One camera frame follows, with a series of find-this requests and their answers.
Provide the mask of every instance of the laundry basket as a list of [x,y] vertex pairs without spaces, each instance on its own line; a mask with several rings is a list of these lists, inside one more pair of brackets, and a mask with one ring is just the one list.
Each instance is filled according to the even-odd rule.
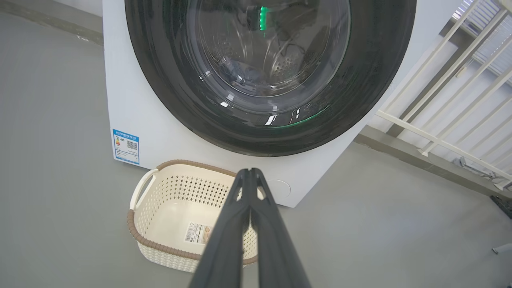
[[[135,188],[128,212],[128,229],[144,257],[194,272],[235,176],[186,160],[168,161],[147,172]],[[257,254],[257,235],[249,227],[243,264],[256,262]]]

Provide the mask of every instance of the white washing machine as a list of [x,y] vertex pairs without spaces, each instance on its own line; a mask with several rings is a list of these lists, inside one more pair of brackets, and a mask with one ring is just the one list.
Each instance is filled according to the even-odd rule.
[[114,158],[257,167],[295,207],[459,3],[103,1]]

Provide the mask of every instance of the energy label sticker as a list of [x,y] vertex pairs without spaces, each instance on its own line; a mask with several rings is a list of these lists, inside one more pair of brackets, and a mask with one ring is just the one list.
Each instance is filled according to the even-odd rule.
[[112,130],[114,131],[116,158],[128,163],[139,164],[139,137]]

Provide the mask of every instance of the concrete floor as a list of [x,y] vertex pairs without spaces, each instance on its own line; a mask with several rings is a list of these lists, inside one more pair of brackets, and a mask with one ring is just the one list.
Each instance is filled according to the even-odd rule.
[[[186,287],[126,228],[145,170],[112,158],[102,47],[5,14],[0,38],[0,287]],[[281,211],[313,287],[512,281],[491,252],[512,221],[487,197],[367,147]]]

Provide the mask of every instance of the brown basket rim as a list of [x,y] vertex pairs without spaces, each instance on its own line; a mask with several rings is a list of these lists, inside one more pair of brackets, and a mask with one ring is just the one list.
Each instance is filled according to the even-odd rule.
[[[167,161],[167,162],[164,162],[164,163],[158,165],[156,169],[158,169],[158,171],[161,171],[165,167],[168,167],[168,166],[171,166],[171,165],[177,165],[177,164],[184,164],[184,165],[195,166],[195,167],[204,168],[204,169],[208,169],[208,170],[212,170],[212,171],[215,171],[215,172],[219,172],[219,173],[222,173],[222,174],[226,174],[226,175],[229,175],[229,176],[236,177],[236,173],[231,172],[229,170],[225,170],[225,169],[218,168],[218,167],[215,167],[215,166],[210,166],[210,165],[207,165],[207,164],[203,164],[203,163],[199,163],[199,162],[194,162],[194,161],[189,161],[189,160],[171,160],[171,161]],[[183,250],[178,250],[178,249],[171,248],[171,247],[168,247],[168,246],[165,246],[165,245],[161,245],[161,244],[158,244],[156,242],[153,242],[153,241],[150,241],[150,240],[144,238],[137,231],[137,228],[135,227],[135,219],[134,218],[135,218],[135,211],[133,209],[130,209],[128,211],[128,230],[130,231],[132,236],[135,238],[135,240],[137,240],[137,242],[139,242],[141,245],[149,247],[149,248],[152,248],[152,249],[156,249],[158,251],[162,251],[164,253],[168,253],[168,254],[171,254],[171,255],[176,255],[176,256],[179,256],[179,257],[193,259],[193,260],[201,260],[201,255],[200,254],[185,252]],[[256,262],[257,260],[258,260],[258,255],[256,254],[256,256],[254,256],[254,257],[251,257],[251,258],[248,258],[248,259],[243,259],[243,264],[244,265],[249,265],[249,264],[252,264],[252,263]]]

